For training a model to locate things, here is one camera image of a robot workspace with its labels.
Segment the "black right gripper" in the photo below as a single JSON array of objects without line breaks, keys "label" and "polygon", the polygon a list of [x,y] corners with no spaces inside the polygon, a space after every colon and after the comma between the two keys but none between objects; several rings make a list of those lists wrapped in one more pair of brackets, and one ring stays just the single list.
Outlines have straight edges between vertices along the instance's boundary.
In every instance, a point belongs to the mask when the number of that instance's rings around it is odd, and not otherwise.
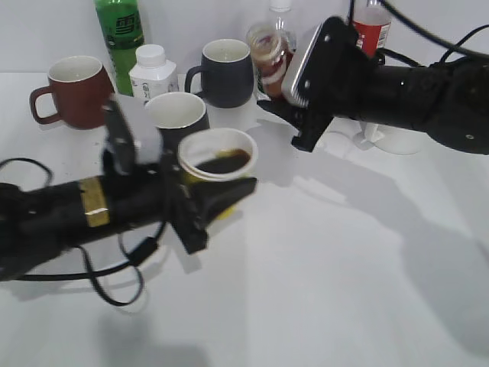
[{"label": "black right gripper", "polygon": [[314,150],[318,140],[335,117],[383,124],[386,113],[367,101],[378,63],[357,47],[358,32],[340,17],[327,18],[331,46],[325,67],[319,74],[317,91],[306,108],[298,108],[284,99],[260,99],[257,105],[297,128],[291,144],[306,152]]}]

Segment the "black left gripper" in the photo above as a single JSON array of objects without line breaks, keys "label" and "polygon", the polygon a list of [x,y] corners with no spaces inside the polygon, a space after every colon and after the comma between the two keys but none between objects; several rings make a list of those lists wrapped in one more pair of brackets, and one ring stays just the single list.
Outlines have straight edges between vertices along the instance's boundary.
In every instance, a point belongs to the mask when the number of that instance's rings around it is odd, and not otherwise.
[{"label": "black left gripper", "polygon": [[130,174],[123,175],[116,170],[115,155],[104,151],[102,169],[103,175],[98,179],[107,204],[108,223],[86,225],[78,235],[80,245],[157,222],[159,229],[151,236],[151,242],[157,242],[169,224],[186,253],[192,255],[205,249],[209,239],[207,231],[199,226],[208,226],[253,194],[257,186],[256,177],[200,181],[190,187],[192,202],[184,193],[176,156],[169,152],[163,153],[157,163],[136,164]]}]

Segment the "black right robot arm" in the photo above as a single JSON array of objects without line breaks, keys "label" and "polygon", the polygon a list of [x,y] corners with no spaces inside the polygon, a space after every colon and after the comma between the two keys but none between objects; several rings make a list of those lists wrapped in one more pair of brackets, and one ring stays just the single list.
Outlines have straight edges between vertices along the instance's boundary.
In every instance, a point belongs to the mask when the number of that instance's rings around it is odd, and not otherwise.
[{"label": "black right robot arm", "polygon": [[311,152],[334,118],[427,134],[470,154],[488,153],[488,63],[462,57],[428,67],[385,66],[357,46],[358,32],[333,16],[296,50],[282,98],[258,105],[288,122],[292,145]]}]

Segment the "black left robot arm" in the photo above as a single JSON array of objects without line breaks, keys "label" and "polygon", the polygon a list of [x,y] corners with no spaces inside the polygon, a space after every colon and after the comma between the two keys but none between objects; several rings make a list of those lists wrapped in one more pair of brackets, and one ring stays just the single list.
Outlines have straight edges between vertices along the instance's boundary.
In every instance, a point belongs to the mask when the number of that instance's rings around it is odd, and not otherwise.
[{"label": "black left robot arm", "polygon": [[25,192],[1,185],[1,280],[74,281],[87,273],[32,275],[79,245],[158,222],[171,224],[187,254],[207,247],[211,222],[255,192],[257,179],[185,184],[166,156],[130,174],[102,156],[103,175]]}]

